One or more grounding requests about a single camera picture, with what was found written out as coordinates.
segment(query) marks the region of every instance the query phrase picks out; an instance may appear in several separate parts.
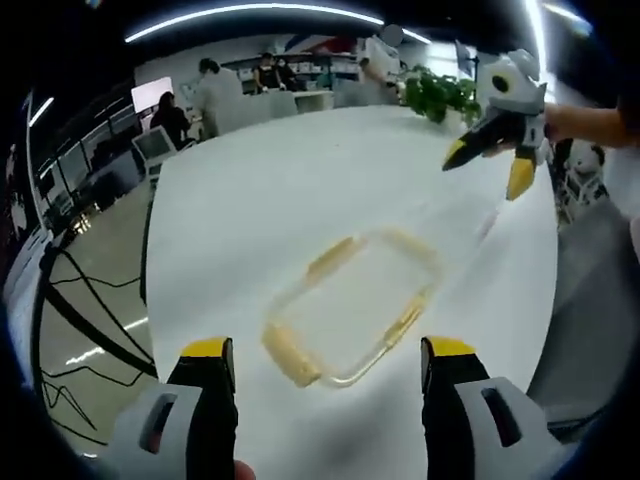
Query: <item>desk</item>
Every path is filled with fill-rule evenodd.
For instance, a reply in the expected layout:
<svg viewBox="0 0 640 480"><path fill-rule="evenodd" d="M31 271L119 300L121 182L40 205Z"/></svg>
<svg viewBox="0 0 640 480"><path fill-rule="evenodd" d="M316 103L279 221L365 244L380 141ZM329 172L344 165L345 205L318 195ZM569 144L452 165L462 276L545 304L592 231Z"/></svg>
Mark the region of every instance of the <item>desk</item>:
<svg viewBox="0 0 640 480"><path fill-rule="evenodd" d="M254 125L165 162L147 263L158 373L166 380L194 340L233 337L236 456L258 478L426 478L425 334L461 337L490 374L529 385L556 280L546 167L504 206L467 274L353 387L297 389L260 344L273 296L336 240L416 202L437 205L473 191L491 209L504 197L512 155L442 173L451 140L407 108L371 106Z"/></svg>
<svg viewBox="0 0 640 480"><path fill-rule="evenodd" d="M333 108L333 92L315 90L311 92L293 92L298 113L319 112Z"/></svg>

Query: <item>gray floor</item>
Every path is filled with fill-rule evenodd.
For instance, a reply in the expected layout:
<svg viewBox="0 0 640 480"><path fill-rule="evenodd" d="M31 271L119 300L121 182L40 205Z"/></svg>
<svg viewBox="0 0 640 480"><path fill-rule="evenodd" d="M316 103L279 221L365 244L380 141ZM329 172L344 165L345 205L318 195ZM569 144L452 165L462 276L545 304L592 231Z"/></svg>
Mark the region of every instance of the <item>gray floor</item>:
<svg viewBox="0 0 640 480"><path fill-rule="evenodd" d="M88 276L114 284L123 283L140 275L140 255L144 219L148 202L148 186L143 184L109 210L89 220L89 228L79 235L67 251L80 264ZM51 281L77 277L77 273L64 257L58 257ZM103 301L113 311L125 329L147 351L152 353L147 326L147 311L139 296L139 282L122 288L93 283ZM57 286L60 293L89 321L130 352L141 356L131 342L115 327L95 298L82 282ZM100 351L85 336L73 329L53 307L45 302L40 336L42 370L59 374L71 369L89 366L123 383L131 382L137 371ZM66 386L96 430L73 410L65 398L60 398L49 409L52 418L79 433L107 442L118 413L137 398L142 390L155 382L143 375L131 387L123 387L81 371L62 378L43 378L56 386ZM53 401L56 391L45 386ZM63 430L70 444L78 451L99 453L100 447Z"/></svg>

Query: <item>fluorescent light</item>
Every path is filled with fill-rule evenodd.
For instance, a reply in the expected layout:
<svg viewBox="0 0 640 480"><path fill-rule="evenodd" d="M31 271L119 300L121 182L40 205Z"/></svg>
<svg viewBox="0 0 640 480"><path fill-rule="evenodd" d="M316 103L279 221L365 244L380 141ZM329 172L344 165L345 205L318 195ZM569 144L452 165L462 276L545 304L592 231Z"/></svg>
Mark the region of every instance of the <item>fluorescent light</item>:
<svg viewBox="0 0 640 480"><path fill-rule="evenodd" d="M558 5L553 5L551 3L543 3L542 6L544 8L546 8L547 10L549 10L550 12L553 12L556 15L560 15L561 17L567 18L567 19L569 19L571 21L580 22L580 23L587 23L587 24L589 23L584 18L576 15L572 11L567 10L566 8L560 7Z"/></svg>
<svg viewBox="0 0 640 480"><path fill-rule="evenodd" d="M540 63L540 73L547 71L547 47L544 38L544 27L542 25L542 12L538 5L538 0L524 0L524 7L527 10L531 27L533 28L533 36L536 40L536 48L538 49L538 62Z"/></svg>
<svg viewBox="0 0 640 480"><path fill-rule="evenodd" d="M133 328L139 327L140 325L144 325L148 321L149 321L149 317L144 317L144 318L141 318L140 320L136 320L135 322L130 323L129 325L125 325L124 329L126 331L129 331ZM65 365L74 365L76 363L82 363L86 361L88 358L91 358L95 355L102 355L103 353L104 353L104 350L102 348L96 347L84 352L82 355L70 358L65 362Z"/></svg>
<svg viewBox="0 0 640 480"><path fill-rule="evenodd" d="M176 25L178 23L186 22L188 20L193 20L194 18L206 17L209 15L218 15L221 13L227 12L238 12L242 10L266 10L266 9L284 9L284 10L307 10L312 12L322 12L322 13L331 13L334 15L342 15L343 17L351 17L358 20L362 20L364 22L372 23L374 25L384 25L384 22L379 18L370 17L368 15L362 15L360 13L350 12L348 10L340 10L338 8L330 8L330 7L320 7L316 5L301 5L295 3L249 3L246 5L234 5L230 7L221 7L221 8L211 8L208 10L202 10L199 12L189 13L187 15L180 15L179 17L172 18L170 20L166 20L164 22L153 25L149 28L145 28L133 35L125 38L126 43L135 42L136 40L149 35L150 33L157 32L158 30L162 30L163 28L170 27L171 25ZM423 43L430 43L430 41L411 30L403 29L405 35L412 37Z"/></svg>
<svg viewBox="0 0 640 480"><path fill-rule="evenodd" d="M42 114L44 113L44 111L49 108L51 106L51 104L53 103L53 97L49 97L49 99L44 102L42 104L42 106L38 109L38 111L36 112L36 114L31 117L31 120L29 121L29 127L33 127L36 122L38 121L38 119L42 116Z"/></svg>

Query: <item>transparent plastic container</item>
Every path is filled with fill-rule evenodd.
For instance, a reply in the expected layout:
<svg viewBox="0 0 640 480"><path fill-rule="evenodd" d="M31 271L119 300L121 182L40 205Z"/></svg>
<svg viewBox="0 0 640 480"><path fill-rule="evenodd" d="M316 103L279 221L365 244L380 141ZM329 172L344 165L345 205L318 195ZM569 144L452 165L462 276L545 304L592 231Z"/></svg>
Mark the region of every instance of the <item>transparent plastic container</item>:
<svg viewBox="0 0 640 480"><path fill-rule="evenodd" d="M299 387L361 379L474 250L486 208L468 205L416 207L309 264L267 310L262 342L280 370Z"/></svg>

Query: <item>green plant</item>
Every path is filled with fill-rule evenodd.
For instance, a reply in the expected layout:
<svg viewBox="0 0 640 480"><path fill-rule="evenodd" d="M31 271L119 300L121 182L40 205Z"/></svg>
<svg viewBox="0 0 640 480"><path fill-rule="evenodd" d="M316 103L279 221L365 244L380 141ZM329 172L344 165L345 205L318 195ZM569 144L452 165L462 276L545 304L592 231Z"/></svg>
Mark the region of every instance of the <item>green plant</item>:
<svg viewBox="0 0 640 480"><path fill-rule="evenodd" d="M418 115L435 123L442 123L447 108L462 113L470 125L480 116L480 105L472 100L475 84L471 80L458 80L445 75L438 76L422 65L412 70L417 74L407 80L406 103Z"/></svg>

